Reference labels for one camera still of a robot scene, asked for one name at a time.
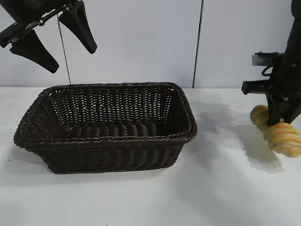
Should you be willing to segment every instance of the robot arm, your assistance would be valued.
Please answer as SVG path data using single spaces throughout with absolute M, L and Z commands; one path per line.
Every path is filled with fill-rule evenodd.
M 97 45 L 90 31 L 85 5 L 80 0 L 0 0 L 15 23 L 0 33 L 0 46 L 12 44 L 10 51 L 30 59 L 52 73 L 59 67 L 40 42 L 34 28 L 62 12 L 59 20 L 92 54 Z
M 301 113 L 301 1 L 292 1 L 293 27 L 285 53 L 256 53 L 253 65 L 263 65 L 268 80 L 245 81 L 244 94 L 263 93 L 267 97 L 269 125 L 280 119 L 291 123 Z

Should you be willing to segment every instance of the bread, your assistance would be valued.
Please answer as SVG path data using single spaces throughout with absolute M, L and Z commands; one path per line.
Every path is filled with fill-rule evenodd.
M 269 111 L 267 106 L 256 106 L 250 115 L 251 121 L 263 133 L 268 147 L 288 157 L 296 158 L 301 155 L 301 133 L 291 124 L 280 123 L 269 127 Z

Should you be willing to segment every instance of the basket rim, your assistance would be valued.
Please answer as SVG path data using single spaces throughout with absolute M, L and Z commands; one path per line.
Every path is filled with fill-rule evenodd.
M 89 137 L 89 138 L 56 138 L 56 139 L 26 139 L 23 138 L 20 134 L 20 129 L 22 127 L 21 122 L 23 120 L 27 120 L 29 116 L 32 117 L 33 108 L 36 108 L 37 105 L 43 101 L 43 97 L 51 93 L 53 90 L 62 89 L 62 88 L 82 88 L 82 87 L 116 87 L 116 86 L 141 86 L 141 87 L 151 87 L 151 86 L 160 86 L 160 85 L 167 85 L 170 88 L 174 88 L 177 92 L 179 92 L 180 97 L 184 103 L 185 110 L 189 116 L 190 120 L 190 128 L 184 132 L 177 133 L 177 134 L 170 134 L 167 136 L 144 136 L 144 137 L 137 137 L 137 136 L 125 136 L 125 137 Z M 14 143 L 19 147 L 27 148 L 31 147 L 32 145 L 70 145 L 70 144 L 122 144 L 125 143 L 187 143 L 191 141 L 197 134 L 197 125 L 195 122 L 195 118 L 192 114 L 189 102 L 185 96 L 184 91 L 175 83 L 172 82 L 142 82 L 142 83 L 94 83 L 94 84 L 72 84 L 72 85 L 60 85 L 60 86 L 53 86 L 47 89 L 44 89 L 34 103 L 30 106 L 30 108 L 26 111 L 25 115 L 21 119 L 21 122 L 15 132 L 14 135 Z

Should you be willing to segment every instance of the white table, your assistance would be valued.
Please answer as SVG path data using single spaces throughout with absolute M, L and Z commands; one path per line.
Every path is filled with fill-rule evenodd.
M 41 91 L 0 88 L 1 226 L 301 225 L 301 158 L 268 153 L 249 120 L 264 95 L 185 90 L 199 132 L 168 169 L 56 175 L 12 141 Z

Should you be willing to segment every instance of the wicker basket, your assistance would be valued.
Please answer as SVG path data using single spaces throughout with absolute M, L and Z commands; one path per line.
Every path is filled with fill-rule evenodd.
M 54 173 L 99 173 L 172 166 L 196 134 L 176 84 L 83 84 L 42 91 L 14 142 Z

